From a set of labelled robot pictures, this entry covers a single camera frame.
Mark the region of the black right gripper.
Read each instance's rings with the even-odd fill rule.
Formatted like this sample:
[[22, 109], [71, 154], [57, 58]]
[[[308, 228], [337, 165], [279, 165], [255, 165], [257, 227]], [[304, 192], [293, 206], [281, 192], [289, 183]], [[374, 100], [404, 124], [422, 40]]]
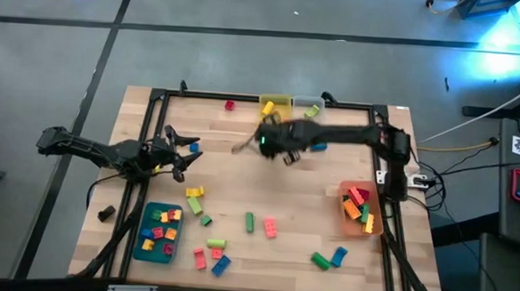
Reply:
[[260, 124], [256, 130], [255, 140], [265, 158], [276, 158], [286, 153], [283, 162], [286, 166], [300, 160], [299, 151], [304, 147], [305, 127], [301, 122], [285, 122], [282, 124]]

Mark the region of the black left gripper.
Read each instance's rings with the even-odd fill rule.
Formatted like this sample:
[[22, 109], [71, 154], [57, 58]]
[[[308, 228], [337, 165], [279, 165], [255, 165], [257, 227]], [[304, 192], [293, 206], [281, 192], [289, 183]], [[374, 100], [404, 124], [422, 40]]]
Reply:
[[183, 172], [194, 163], [202, 152], [180, 156], [176, 147], [183, 147], [199, 141], [199, 137], [182, 137], [171, 125], [164, 126], [165, 138], [153, 137], [145, 142], [149, 147], [150, 171], [153, 174], [163, 174], [163, 167], [171, 166], [168, 171], [176, 182], [184, 182]]

